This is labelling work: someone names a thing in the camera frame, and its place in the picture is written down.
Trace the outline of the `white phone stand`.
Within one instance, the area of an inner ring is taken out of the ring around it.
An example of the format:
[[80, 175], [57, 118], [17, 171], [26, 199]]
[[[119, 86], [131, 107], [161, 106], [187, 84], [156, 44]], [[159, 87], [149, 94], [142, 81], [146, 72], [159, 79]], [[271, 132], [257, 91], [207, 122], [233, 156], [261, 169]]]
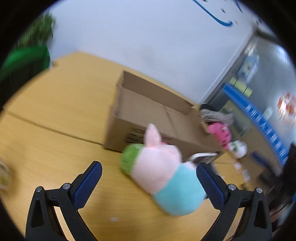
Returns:
[[218, 156], [219, 156], [219, 153], [217, 153], [217, 152], [196, 153], [196, 154], [193, 154], [191, 157], [189, 157], [189, 159], [187, 161], [191, 162], [197, 166], [199, 163], [209, 164], [209, 163], [213, 162]]

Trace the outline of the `pink pig plush toy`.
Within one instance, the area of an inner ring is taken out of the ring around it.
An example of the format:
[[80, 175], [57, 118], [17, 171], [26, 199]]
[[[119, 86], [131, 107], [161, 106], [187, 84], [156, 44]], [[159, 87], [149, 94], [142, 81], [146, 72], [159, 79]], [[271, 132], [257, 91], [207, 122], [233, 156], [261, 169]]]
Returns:
[[120, 168], [166, 214], [191, 214], [206, 197], [197, 178], [196, 165], [183, 162], [175, 145], [163, 143], [161, 134], [152, 123], [144, 133], [142, 144], [125, 147]]

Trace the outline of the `white green plush toy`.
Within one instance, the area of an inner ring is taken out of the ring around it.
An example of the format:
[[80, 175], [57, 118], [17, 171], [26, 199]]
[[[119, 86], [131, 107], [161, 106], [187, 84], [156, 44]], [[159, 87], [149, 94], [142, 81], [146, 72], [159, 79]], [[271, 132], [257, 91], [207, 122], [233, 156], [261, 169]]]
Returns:
[[228, 144], [228, 150], [235, 159], [241, 159], [247, 154], [247, 144], [236, 140]]

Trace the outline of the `grey knitted cloth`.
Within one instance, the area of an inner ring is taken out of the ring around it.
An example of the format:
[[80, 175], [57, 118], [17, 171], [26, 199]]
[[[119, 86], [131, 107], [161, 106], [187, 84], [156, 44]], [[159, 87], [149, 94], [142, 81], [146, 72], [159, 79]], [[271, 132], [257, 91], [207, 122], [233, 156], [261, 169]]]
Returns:
[[234, 122], [234, 116], [232, 113], [224, 114], [219, 111], [201, 109], [200, 114], [202, 120], [207, 123], [222, 123], [229, 126]]

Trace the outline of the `brown cardboard box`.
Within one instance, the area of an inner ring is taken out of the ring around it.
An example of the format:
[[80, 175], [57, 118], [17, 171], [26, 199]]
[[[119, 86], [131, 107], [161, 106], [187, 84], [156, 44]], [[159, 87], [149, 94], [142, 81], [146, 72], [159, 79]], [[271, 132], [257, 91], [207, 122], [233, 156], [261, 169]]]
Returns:
[[121, 73], [103, 146], [122, 152], [142, 144], [147, 126], [154, 124], [162, 142], [175, 145], [183, 161], [195, 153], [220, 152], [214, 135], [204, 131], [199, 111], [185, 99], [130, 72]]

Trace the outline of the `green planter box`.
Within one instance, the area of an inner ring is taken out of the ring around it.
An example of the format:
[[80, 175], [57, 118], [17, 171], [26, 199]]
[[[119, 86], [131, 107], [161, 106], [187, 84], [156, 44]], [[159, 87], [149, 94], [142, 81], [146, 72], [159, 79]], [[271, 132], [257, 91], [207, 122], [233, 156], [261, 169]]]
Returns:
[[23, 85], [50, 66], [46, 46], [32, 46], [13, 50], [1, 67], [1, 83], [12, 81]]

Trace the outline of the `green potted plant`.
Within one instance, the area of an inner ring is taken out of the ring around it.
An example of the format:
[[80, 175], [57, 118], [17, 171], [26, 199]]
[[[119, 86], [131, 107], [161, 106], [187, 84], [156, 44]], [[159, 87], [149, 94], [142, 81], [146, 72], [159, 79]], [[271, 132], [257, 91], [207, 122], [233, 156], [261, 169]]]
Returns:
[[16, 48], [45, 46], [53, 38], [56, 19], [47, 12], [38, 16], [15, 44]]

